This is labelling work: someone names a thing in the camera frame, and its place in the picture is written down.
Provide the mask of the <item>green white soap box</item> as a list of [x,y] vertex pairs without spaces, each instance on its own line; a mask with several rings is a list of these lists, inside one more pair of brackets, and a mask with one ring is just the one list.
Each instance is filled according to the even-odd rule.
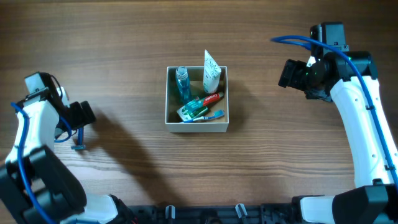
[[182,122],[201,117],[205,115],[207,112],[208,112],[207,106],[199,108],[195,111],[189,111],[188,109],[186,109],[185,106],[182,106],[180,109],[177,110],[177,114],[182,120]]

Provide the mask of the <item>white Pantene tube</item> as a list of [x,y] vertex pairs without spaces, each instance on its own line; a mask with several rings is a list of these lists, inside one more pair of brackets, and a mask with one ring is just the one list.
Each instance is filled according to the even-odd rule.
[[220,82],[221,68],[210,53],[205,50],[203,67],[203,89],[206,93],[215,93]]

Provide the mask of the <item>blue white Colgate toothbrush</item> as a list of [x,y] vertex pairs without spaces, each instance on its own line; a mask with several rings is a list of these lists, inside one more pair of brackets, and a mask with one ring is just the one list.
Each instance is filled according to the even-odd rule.
[[211,116],[201,116],[201,117],[193,118],[193,119],[190,119],[187,121],[182,121],[182,123],[194,123],[197,121],[211,121],[214,119],[222,118],[224,115],[225,115],[224,110],[217,110]]

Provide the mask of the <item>blue disposable razor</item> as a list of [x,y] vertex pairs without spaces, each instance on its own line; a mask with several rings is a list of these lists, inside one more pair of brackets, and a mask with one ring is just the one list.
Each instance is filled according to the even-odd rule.
[[71,149],[80,151],[80,150],[85,150],[86,146],[83,144],[84,140],[84,128],[79,128],[77,131],[77,142],[74,146],[71,147]]

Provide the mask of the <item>blue Listerine mouthwash bottle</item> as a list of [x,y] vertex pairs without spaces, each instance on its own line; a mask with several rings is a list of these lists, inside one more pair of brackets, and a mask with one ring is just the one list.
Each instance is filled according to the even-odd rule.
[[175,78],[176,78],[180,98],[184,104],[187,104],[189,101],[192,100],[190,79],[188,76],[187,68],[184,66],[179,66],[176,69]]

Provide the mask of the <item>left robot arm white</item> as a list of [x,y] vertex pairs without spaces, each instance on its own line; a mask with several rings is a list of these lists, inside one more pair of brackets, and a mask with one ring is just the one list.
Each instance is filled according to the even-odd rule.
[[12,107],[19,126],[1,166],[1,200],[17,223],[130,223],[134,217],[113,195],[86,194],[54,154],[63,133],[96,118],[87,101],[70,103],[56,78],[44,72],[24,79],[28,95]]

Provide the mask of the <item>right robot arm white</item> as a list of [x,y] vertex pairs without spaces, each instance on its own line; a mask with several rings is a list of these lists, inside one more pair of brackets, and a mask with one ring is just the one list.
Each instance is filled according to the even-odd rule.
[[327,52],[310,63],[287,60],[279,86],[309,100],[334,103],[354,164],[355,188],[334,196],[292,199],[297,223],[397,223],[397,148],[379,94],[369,52]]

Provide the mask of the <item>Colgate toothpaste tube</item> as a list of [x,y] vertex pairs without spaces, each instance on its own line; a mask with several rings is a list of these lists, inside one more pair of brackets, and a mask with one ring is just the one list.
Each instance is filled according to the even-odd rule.
[[209,96],[207,96],[205,98],[202,98],[202,99],[198,99],[197,98],[197,99],[194,99],[194,100],[188,102],[185,105],[185,108],[188,111],[190,111],[190,112],[194,112],[194,111],[196,111],[196,110],[198,110],[198,109],[200,109],[200,108],[202,108],[204,106],[207,106],[207,105],[209,105],[211,103],[214,103],[214,102],[222,99],[222,97],[224,97],[224,93],[223,92],[219,92],[219,93],[215,93],[215,94],[209,95]]

